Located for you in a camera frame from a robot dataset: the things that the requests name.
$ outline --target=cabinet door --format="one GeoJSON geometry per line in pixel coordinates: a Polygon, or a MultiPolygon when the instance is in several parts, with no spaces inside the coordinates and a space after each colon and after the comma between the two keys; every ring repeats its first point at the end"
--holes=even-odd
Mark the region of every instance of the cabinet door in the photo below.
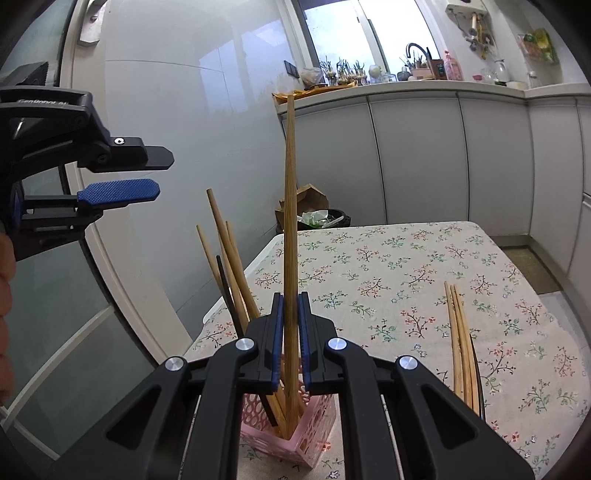
{"type": "Polygon", "coordinates": [[[528,235],[534,158],[525,102],[461,93],[460,104],[468,148],[469,220],[489,235],[528,235]]]}
{"type": "Polygon", "coordinates": [[[468,219],[466,143],[452,93],[370,98],[388,223],[468,219]]]}
{"type": "Polygon", "coordinates": [[[534,144],[534,209],[530,235],[569,269],[583,194],[583,146],[572,98],[530,104],[534,144]]]}
{"type": "Polygon", "coordinates": [[[581,133],[583,134],[583,169],[585,173],[583,190],[591,195],[591,98],[577,98],[577,107],[581,121],[581,133]]]}
{"type": "Polygon", "coordinates": [[[569,280],[591,309],[591,197],[585,196],[569,280]]]}
{"type": "Polygon", "coordinates": [[[367,101],[338,105],[296,111],[298,185],[321,190],[331,208],[351,217],[351,225],[383,225],[384,188],[367,101]]]}

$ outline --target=floor mat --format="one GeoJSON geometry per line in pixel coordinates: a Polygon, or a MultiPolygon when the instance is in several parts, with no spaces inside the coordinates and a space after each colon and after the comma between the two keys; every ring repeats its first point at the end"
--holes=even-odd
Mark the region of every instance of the floor mat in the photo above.
{"type": "Polygon", "coordinates": [[[561,290],[556,279],[528,247],[511,247],[502,250],[519,268],[538,295],[561,290]]]}

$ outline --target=tablecloth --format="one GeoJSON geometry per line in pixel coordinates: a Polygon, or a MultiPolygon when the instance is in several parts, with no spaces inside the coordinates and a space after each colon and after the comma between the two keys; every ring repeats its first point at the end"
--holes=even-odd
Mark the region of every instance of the tablecloth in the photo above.
{"type": "MultiPolygon", "coordinates": [[[[282,291],[282,236],[248,276],[262,314],[282,291]]],[[[472,222],[416,223],[298,233],[300,291],[312,312],[370,355],[415,355],[448,387],[453,381],[443,282],[463,294],[478,357],[486,421],[541,478],[589,409],[583,353],[525,278],[472,222]]],[[[234,338],[220,306],[187,351],[191,361],[234,338]]],[[[345,477],[340,420],[312,471],[241,445],[239,479],[345,477]]]]}

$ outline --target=water heater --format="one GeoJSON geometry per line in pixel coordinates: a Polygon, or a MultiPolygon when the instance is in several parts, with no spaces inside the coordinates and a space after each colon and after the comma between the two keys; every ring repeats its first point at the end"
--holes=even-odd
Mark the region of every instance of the water heater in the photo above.
{"type": "Polygon", "coordinates": [[[486,15],[488,10],[481,0],[447,0],[447,13],[470,17],[473,13],[486,15]]]}

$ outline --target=pink soap bottle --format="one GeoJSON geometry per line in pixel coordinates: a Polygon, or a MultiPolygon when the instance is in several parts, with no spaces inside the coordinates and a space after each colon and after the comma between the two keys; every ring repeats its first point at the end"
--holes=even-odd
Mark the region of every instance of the pink soap bottle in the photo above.
{"type": "Polygon", "coordinates": [[[445,68],[445,74],[447,75],[448,80],[464,79],[460,63],[454,57],[452,57],[447,50],[445,51],[445,61],[443,62],[443,67],[445,68]]]}

